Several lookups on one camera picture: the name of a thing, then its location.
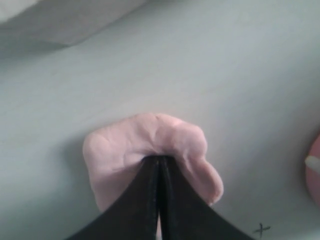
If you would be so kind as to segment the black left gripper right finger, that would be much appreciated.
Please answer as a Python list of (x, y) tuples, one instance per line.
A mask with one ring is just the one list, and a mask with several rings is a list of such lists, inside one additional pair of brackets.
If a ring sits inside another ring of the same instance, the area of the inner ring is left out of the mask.
[(169, 156), (160, 156), (157, 204), (163, 240), (251, 240), (196, 193)]

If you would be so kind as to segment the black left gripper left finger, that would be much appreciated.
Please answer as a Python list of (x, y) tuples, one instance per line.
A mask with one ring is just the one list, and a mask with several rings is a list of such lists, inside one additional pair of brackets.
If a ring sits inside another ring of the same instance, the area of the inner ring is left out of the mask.
[(69, 240), (155, 240), (158, 224), (159, 157), (142, 160), (137, 175), (98, 218)]

